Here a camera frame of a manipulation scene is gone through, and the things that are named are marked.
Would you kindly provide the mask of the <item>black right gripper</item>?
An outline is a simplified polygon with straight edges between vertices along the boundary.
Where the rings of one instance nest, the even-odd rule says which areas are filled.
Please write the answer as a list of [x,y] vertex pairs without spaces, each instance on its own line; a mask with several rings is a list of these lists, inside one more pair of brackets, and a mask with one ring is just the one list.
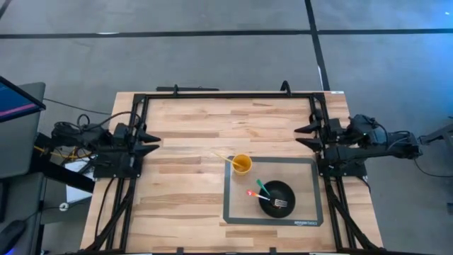
[[297,128],[294,132],[309,134],[316,132],[316,138],[296,138],[295,140],[311,149],[320,152],[326,145],[349,145],[346,129],[340,125],[338,118],[327,119],[320,110],[316,110],[314,121],[309,125]]

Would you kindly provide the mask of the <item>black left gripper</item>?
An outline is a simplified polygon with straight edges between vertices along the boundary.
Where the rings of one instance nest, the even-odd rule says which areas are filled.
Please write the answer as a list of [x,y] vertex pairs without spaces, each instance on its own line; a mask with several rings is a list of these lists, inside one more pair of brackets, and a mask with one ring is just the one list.
[[130,127],[118,123],[113,133],[113,152],[125,152],[136,157],[145,157],[160,146],[155,144],[139,144],[140,142],[160,142],[159,137],[146,133],[145,124],[136,124]]

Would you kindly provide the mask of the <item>green-handled gold spoon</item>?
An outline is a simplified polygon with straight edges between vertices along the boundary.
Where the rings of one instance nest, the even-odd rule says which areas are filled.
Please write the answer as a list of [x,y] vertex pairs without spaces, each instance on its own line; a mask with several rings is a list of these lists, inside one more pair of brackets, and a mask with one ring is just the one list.
[[269,190],[265,187],[264,183],[258,178],[256,183],[259,185],[260,189],[264,192],[263,197],[272,198]]

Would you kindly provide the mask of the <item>yellow plastic cup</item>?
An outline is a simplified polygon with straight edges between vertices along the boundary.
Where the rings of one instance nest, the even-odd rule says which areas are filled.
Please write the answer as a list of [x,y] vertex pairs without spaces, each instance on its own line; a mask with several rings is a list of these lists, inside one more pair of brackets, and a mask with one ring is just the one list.
[[246,175],[252,168],[252,159],[246,154],[237,154],[232,161],[233,170],[239,176]]

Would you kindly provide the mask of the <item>yellow chopstick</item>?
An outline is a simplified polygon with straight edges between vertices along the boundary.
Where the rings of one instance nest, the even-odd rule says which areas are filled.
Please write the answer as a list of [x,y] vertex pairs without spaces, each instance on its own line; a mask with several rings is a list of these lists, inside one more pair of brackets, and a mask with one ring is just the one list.
[[245,166],[243,166],[243,165],[241,165],[241,164],[235,162],[234,160],[228,159],[228,158],[226,158],[226,157],[223,157],[222,155],[220,155],[220,154],[218,154],[218,153],[216,153],[216,152],[213,152],[213,154],[215,154],[215,155],[218,156],[219,158],[223,159],[224,161],[230,162],[231,164],[236,165],[236,166],[238,166],[238,167],[240,167],[240,168],[243,168],[243,169],[246,168]]

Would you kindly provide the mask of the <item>black bowl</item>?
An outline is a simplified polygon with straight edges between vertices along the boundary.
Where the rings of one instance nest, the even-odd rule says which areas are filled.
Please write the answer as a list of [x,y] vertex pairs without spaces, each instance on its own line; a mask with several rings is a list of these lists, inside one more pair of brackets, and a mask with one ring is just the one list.
[[[284,218],[289,216],[296,204],[294,191],[282,181],[269,181],[264,184],[265,189],[261,188],[259,194],[270,198],[271,201],[259,199],[259,204],[263,212],[274,218]],[[286,202],[286,207],[278,207],[274,205],[274,200],[283,200]]]

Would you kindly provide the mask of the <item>grey-bordered baking mat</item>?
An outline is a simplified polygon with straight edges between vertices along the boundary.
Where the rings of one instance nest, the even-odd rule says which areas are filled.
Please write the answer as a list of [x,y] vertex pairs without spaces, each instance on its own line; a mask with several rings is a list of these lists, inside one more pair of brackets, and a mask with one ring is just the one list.
[[[319,227],[323,224],[323,209],[316,163],[311,158],[252,157],[252,168],[243,176],[235,174],[232,165],[224,167],[223,218],[229,224]],[[293,212],[284,218],[266,215],[259,199],[247,194],[259,194],[256,180],[286,183],[295,194]]]

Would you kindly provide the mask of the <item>black stand leg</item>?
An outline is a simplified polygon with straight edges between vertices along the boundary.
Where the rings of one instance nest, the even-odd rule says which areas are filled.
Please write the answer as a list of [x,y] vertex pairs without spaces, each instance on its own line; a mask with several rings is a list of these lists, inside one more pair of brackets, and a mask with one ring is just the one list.
[[449,119],[452,120],[452,123],[449,125],[441,127],[439,130],[431,132],[428,135],[420,136],[420,143],[422,145],[428,145],[437,140],[444,140],[448,146],[453,147],[453,116],[449,116]]

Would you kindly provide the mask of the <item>tilted computer monitor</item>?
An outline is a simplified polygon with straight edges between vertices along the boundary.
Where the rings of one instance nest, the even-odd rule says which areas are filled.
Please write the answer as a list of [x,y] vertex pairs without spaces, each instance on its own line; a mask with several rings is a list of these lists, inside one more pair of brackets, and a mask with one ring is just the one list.
[[46,105],[0,76],[0,123],[46,109]]

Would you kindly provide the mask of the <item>black aluminium table frame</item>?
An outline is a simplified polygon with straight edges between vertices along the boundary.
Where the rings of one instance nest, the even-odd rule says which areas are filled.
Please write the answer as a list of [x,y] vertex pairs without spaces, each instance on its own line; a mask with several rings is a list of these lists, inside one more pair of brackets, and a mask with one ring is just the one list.
[[237,154],[311,158],[294,132],[309,122],[309,100],[297,92],[153,93],[138,107],[160,147],[136,182],[126,252],[244,255],[334,251],[324,186],[319,227],[224,221],[224,167]]

